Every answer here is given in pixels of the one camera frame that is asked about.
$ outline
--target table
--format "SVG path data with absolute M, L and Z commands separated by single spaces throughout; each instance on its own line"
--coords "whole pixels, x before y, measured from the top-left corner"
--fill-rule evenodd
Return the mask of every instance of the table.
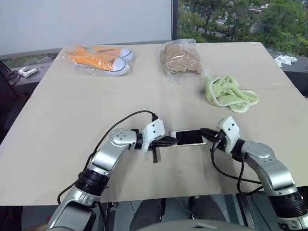
M 290 169 L 298 186 L 308 160 L 308 104 L 261 43 L 197 44 L 213 77 L 232 74 L 242 89 L 260 101 L 246 113 L 210 105 L 201 77 L 185 84 L 166 81 L 155 52 L 160 45 L 127 45 L 136 53 L 132 71 L 121 77 L 76 72 L 61 58 L 49 68 L 0 146 L 0 205 L 54 205 L 57 194 L 77 179 L 100 137 L 126 115 L 147 109 L 164 121 L 165 130 L 215 128 L 233 116 L 241 137 L 269 145 Z M 140 114 L 122 128 L 143 129 L 151 116 Z M 126 152 L 103 192 L 102 202 L 173 196 L 235 193 L 236 181 L 212 167 L 209 145 Z M 240 163 L 217 152 L 217 165 L 239 174 Z M 257 179 L 246 166 L 245 178 Z M 257 186 L 243 182 L 243 191 Z

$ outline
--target clear plastic packaging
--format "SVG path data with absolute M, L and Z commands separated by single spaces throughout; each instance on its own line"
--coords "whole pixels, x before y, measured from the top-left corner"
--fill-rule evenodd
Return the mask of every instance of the clear plastic packaging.
M 121 76 L 130 71 L 134 54 L 130 49 L 123 47 L 77 44 L 67 49 L 63 57 L 78 69 L 95 76 L 101 76 L 102 73 Z
M 165 43 L 158 51 L 161 70 L 167 79 L 204 74 L 194 39 L 178 39 Z

